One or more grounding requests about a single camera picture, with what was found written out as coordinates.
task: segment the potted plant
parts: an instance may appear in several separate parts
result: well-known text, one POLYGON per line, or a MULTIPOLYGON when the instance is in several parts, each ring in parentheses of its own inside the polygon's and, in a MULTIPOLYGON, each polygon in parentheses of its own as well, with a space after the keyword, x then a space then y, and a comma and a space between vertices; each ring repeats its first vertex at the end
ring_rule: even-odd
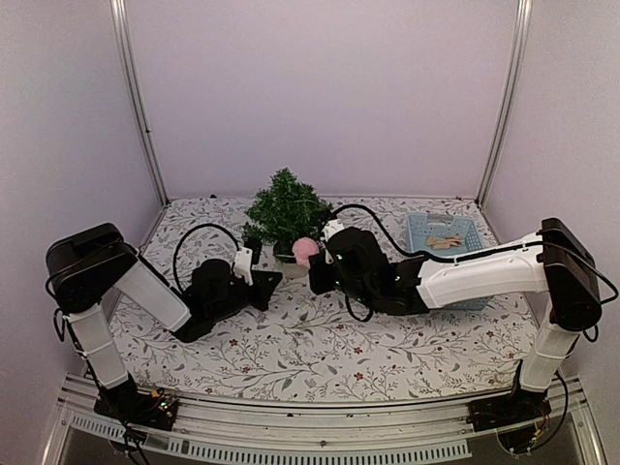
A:
POLYGON ((259 191, 246 210, 251 222, 243 227, 243 235, 273 244, 278 260, 294 263, 293 244, 303 237, 318 240, 330 212, 331 203, 319 199, 314 187, 284 168, 271 176, 269 189, 259 191))

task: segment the floral tablecloth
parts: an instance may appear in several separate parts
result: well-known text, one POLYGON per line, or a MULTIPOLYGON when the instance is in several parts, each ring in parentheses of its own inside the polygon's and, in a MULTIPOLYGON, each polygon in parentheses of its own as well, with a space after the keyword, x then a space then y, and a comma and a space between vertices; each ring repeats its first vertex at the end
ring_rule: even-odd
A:
MULTIPOLYGON (((495 239, 472 201, 434 199, 329 199, 334 205, 372 208, 406 247, 410 212, 466 215, 485 246, 495 239)), ((252 199, 174 201, 145 250, 171 280, 174 247, 185 232, 213 222, 241 236, 252 199)), ((348 210, 345 225, 369 229, 388 256, 401 260, 363 211, 348 210)), ((215 230, 200 230, 182 248, 179 274, 209 258, 233 259, 233 244, 215 230)), ((269 247, 260 269, 280 269, 269 247)), ((220 396, 298 402, 386 401, 445 397, 506 388, 516 361, 530 350, 536 327, 519 294, 494 297, 481 311, 436 310, 428 315, 376 315, 353 320, 343 296, 313 295, 307 277, 284 280, 266 312, 247 308, 199 341, 183 344, 123 297, 111 319, 116 345, 139 384, 220 396)))

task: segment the pink ball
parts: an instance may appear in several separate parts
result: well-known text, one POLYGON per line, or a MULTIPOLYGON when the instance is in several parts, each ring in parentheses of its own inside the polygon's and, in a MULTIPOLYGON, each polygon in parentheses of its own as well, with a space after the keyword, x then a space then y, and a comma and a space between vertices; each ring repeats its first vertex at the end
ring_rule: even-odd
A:
POLYGON ((293 244, 293 255, 297 264, 310 267, 310 257, 319 253, 319 246, 310 237, 302 237, 293 244))

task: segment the blue basket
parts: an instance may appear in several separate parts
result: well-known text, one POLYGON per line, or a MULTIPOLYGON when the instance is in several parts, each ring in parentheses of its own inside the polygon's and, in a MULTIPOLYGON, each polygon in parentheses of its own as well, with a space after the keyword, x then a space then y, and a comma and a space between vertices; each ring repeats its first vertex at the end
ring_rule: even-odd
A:
MULTIPOLYGON (((432 213, 411 213, 407 217, 409 248, 412 252, 425 250, 433 255, 449 257, 466 254, 483 248, 481 238, 472 218, 463 216, 437 215, 432 213), (438 239, 459 235, 463 238, 462 247, 450 247, 447 250, 434 250, 426 245, 428 236, 438 239)), ((482 310, 492 297, 474 298, 447 305, 445 308, 456 310, 482 310)))

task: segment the table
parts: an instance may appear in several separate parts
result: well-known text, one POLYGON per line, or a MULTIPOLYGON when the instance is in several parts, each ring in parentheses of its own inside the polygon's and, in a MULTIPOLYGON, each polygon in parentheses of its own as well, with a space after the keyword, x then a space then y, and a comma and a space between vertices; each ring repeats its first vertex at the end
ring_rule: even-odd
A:
MULTIPOLYGON (((409 198, 328 199, 334 206, 362 203, 374 210, 406 247, 406 216, 430 212, 473 217, 485 246, 496 241, 473 201, 409 198)), ((248 198, 173 201, 144 255, 170 281, 181 235, 212 222, 241 237, 248 198)), ((348 210, 345 225, 371 230, 391 260, 402 260, 373 220, 348 210)), ((179 275, 207 257, 233 260, 233 244, 200 230, 181 249, 179 275)), ((280 269, 264 247, 259 269, 280 269)), ((307 277, 284 280, 260 312, 247 308, 199 341, 175 340, 126 297, 110 328, 130 373, 144 386, 213 396, 298 402, 387 402, 450 397, 506 388, 516 363, 529 352, 536 325, 522 295, 494 297, 481 311, 436 310, 428 315, 376 315, 353 320, 340 293, 313 295, 307 277)))

